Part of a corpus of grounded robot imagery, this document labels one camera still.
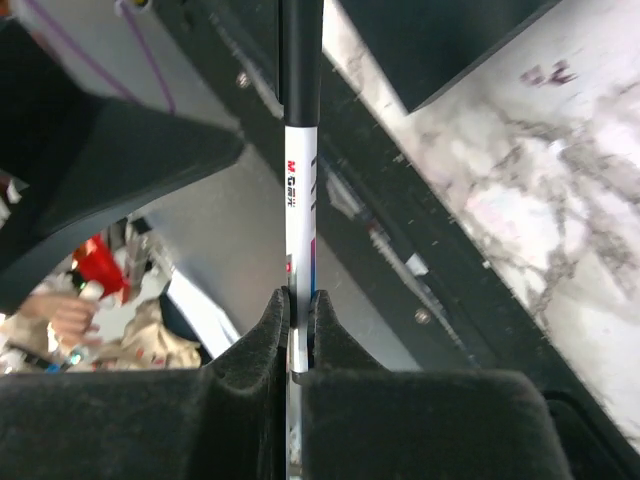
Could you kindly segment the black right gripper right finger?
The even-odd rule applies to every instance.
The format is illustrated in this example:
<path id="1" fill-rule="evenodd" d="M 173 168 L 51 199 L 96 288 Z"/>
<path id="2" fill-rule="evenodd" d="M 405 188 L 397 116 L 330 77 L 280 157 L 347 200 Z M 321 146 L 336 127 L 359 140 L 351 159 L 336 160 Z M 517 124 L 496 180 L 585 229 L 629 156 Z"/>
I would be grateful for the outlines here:
<path id="1" fill-rule="evenodd" d="M 542 395 L 504 370 L 392 372 L 317 293 L 302 377 L 306 479 L 569 479 Z"/>

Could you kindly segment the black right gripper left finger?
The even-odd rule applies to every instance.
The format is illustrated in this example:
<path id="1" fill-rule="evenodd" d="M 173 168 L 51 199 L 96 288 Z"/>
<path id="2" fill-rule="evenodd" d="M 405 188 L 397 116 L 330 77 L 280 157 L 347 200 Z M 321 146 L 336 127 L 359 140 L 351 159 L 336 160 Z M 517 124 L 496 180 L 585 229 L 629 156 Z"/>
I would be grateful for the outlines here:
<path id="1" fill-rule="evenodd" d="M 198 369 L 15 374 L 1 381 L 5 479 L 283 479 L 286 332 L 257 325 Z"/>

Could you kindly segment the white black whiteboard marker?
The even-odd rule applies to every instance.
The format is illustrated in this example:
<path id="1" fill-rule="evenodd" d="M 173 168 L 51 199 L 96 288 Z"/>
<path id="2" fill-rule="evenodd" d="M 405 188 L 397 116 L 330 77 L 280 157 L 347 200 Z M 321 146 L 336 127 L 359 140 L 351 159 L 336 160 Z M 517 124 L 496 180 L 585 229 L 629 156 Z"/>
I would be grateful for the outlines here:
<path id="1" fill-rule="evenodd" d="M 290 297 L 289 444 L 301 459 L 299 381 L 312 365 L 309 333 L 316 291 L 316 194 L 320 120 L 322 1 L 277 3 L 277 97 L 284 109 L 285 253 Z"/>

